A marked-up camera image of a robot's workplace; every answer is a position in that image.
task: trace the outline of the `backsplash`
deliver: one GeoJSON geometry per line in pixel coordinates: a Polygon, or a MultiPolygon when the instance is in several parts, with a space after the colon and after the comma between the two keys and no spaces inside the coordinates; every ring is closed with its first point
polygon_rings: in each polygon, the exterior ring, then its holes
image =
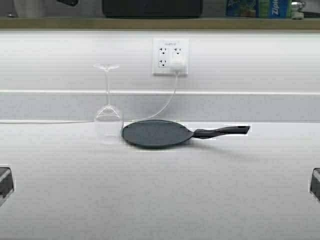
{"type": "Polygon", "coordinates": [[[189,76],[159,117],[320,122],[318,33],[2,31],[0,119],[92,120],[105,102],[95,63],[116,63],[113,101],[126,119],[158,111],[172,76],[152,75],[153,38],[190,40],[189,76]]]}
{"type": "Polygon", "coordinates": [[[191,92],[320,92],[320,34],[253,32],[2,31],[2,90],[104,89],[95,63],[115,63],[113,90],[172,88],[152,75],[153,38],[188,38],[191,92]]]}

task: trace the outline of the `pan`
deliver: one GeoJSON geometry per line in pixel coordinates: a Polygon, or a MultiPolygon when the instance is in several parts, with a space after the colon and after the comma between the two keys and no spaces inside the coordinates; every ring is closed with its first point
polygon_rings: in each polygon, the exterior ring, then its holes
{"type": "Polygon", "coordinates": [[[141,148],[160,149],[182,144],[191,138],[211,139],[230,134],[246,135],[249,126],[231,126],[215,130],[191,131],[185,126],[166,120],[145,120],[134,122],[122,130],[124,140],[141,148]]]}

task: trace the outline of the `black object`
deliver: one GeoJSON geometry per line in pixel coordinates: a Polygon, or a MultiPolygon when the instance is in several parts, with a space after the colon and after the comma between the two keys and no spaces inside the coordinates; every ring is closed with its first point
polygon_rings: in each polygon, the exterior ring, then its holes
{"type": "Polygon", "coordinates": [[[249,126],[231,126],[215,130],[190,131],[185,126],[165,120],[146,120],[132,123],[122,130],[122,137],[132,145],[159,149],[178,145],[191,138],[211,139],[228,134],[247,134],[249,126]]]}
{"type": "Polygon", "coordinates": [[[0,207],[14,191],[14,180],[10,168],[0,167],[0,207]]]}
{"type": "Polygon", "coordinates": [[[57,1],[72,7],[76,6],[79,2],[79,0],[57,0],[57,1]]]}
{"type": "Polygon", "coordinates": [[[310,193],[320,201],[320,168],[315,168],[312,172],[310,193]]]}
{"type": "Polygon", "coordinates": [[[102,0],[102,10],[111,18],[197,18],[203,0],[102,0]]]}

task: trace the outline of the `electrical outlet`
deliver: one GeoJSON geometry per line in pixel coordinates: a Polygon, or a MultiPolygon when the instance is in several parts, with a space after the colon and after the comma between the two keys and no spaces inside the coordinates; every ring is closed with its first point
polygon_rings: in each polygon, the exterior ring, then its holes
{"type": "Polygon", "coordinates": [[[180,72],[188,74],[189,40],[188,39],[154,39],[153,40],[153,74],[173,75],[170,68],[175,63],[184,63],[185,68],[180,72]]]}

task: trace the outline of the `shelf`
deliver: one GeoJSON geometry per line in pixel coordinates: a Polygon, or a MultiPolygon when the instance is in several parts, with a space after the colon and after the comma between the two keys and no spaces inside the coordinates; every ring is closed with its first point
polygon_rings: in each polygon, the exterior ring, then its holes
{"type": "Polygon", "coordinates": [[[320,19],[197,18],[0,18],[0,29],[39,30],[293,30],[320,31],[320,19]]]}

